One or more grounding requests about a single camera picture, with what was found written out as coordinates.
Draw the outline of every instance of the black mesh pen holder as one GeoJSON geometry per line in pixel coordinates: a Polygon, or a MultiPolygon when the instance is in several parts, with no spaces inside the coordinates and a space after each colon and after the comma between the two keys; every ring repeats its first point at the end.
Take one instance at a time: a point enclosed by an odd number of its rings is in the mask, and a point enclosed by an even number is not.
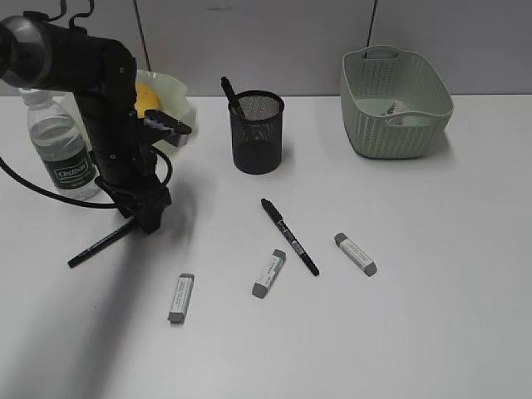
{"type": "Polygon", "coordinates": [[[245,119],[229,105],[234,165],[250,175],[271,172],[281,163],[284,102],[261,90],[237,98],[245,119]]]}

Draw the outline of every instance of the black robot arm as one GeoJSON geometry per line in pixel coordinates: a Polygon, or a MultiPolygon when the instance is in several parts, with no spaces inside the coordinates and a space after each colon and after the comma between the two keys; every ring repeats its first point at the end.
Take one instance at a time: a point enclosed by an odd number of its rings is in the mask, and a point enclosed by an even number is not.
{"type": "Polygon", "coordinates": [[[118,41],[31,17],[0,22],[0,78],[15,87],[74,93],[100,171],[96,183],[149,234],[171,204],[151,145],[175,145],[191,129],[159,111],[139,119],[135,77],[135,58],[118,41]]]}

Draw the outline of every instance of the basket handle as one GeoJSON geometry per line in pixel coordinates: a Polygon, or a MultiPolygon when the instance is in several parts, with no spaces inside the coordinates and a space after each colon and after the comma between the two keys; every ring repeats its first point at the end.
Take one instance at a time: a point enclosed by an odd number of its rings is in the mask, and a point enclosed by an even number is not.
{"type": "Polygon", "coordinates": [[[359,51],[362,58],[370,60],[391,60],[398,58],[402,51],[398,48],[384,44],[370,46],[359,51]]]}
{"type": "Polygon", "coordinates": [[[387,125],[390,126],[424,127],[434,125],[439,120],[441,120],[441,116],[435,116],[421,111],[405,111],[399,114],[390,114],[383,116],[382,119],[387,125]],[[408,120],[406,118],[409,116],[417,116],[418,118],[422,118],[422,123],[416,123],[415,125],[413,125],[412,123],[408,123],[408,120]]]}

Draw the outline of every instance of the plastic bottle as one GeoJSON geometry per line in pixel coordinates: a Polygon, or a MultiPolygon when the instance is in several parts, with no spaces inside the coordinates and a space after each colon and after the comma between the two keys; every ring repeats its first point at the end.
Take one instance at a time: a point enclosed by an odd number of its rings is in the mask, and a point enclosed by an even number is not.
{"type": "Polygon", "coordinates": [[[28,106],[27,127],[57,192],[87,200],[100,191],[81,132],[65,109],[44,90],[20,89],[28,106]]]}

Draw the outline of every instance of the woven basket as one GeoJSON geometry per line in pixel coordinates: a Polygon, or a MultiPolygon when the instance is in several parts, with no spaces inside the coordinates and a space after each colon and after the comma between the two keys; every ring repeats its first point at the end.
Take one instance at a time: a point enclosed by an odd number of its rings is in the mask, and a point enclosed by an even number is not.
{"type": "Polygon", "coordinates": [[[451,96],[431,64],[391,46],[343,57],[341,97],[353,149],[374,159],[423,156],[453,112],[451,96]]]}

